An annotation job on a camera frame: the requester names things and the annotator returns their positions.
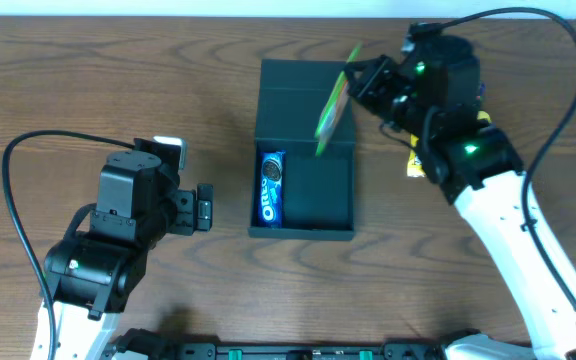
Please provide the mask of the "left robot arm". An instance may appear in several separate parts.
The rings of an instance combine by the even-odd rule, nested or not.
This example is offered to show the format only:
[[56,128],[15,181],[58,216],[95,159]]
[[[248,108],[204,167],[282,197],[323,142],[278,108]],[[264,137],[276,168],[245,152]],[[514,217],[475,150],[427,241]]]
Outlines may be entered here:
[[55,323],[42,306],[32,358],[104,357],[149,252],[167,234],[211,229],[212,185],[179,187],[186,150],[181,138],[156,136],[107,157],[96,202],[77,211],[44,261]]

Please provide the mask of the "black gift box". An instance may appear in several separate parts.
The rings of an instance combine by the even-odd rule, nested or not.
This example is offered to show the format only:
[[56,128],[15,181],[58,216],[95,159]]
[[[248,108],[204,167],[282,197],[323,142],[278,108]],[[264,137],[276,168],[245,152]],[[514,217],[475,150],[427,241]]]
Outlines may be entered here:
[[[355,235],[356,125],[346,105],[324,153],[315,130],[344,64],[264,59],[254,136],[255,166],[248,234],[253,238],[350,241]],[[283,222],[258,218],[262,154],[284,151]]]

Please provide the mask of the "blue Oreo cookie pack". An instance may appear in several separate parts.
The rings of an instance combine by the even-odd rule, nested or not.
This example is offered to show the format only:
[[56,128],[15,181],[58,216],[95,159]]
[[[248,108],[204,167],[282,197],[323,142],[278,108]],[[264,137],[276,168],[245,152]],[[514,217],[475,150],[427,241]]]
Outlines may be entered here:
[[258,218],[270,228],[281,228],[283,222],[284,155],[284,151],[262,154]]

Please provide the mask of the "yellow Hacks candy bag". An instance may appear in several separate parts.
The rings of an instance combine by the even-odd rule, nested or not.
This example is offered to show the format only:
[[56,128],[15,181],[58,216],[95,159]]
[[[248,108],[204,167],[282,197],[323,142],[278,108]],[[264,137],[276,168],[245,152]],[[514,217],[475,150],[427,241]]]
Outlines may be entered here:
[[[483,110],[480,110],[477,115],[478,120],[484,120],[487,123],[491,123],[490,115]],[[410,178],[424,178],[426,173],[422,168],[422,163],[415,150],[411,150],[409,153],[409,158],[406,165],[406,174]]]

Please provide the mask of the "green Haribo gummy bag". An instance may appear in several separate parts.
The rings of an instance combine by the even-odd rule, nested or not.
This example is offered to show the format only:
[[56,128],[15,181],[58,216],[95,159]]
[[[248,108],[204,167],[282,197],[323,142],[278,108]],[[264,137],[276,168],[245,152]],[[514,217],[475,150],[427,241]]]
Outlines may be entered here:
[[319,122],[315,130],[315,138],[317,139],[316,157],[324,153],[335,133],[348,101],[347,88],[348,79],[344,70],[341,70],[320,114]]

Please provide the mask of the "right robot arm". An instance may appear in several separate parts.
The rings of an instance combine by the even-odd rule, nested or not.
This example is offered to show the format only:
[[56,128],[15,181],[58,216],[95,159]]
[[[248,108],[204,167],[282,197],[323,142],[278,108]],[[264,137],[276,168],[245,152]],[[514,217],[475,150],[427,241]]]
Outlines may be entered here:
[[506,134],[480,115],[480,63],[464,38],[411,37],[405,58],[344,68],[348,94],[416,137],[426,178],[481,239],[509,288],[537,359],[576,358],[576,270],[548,225]]

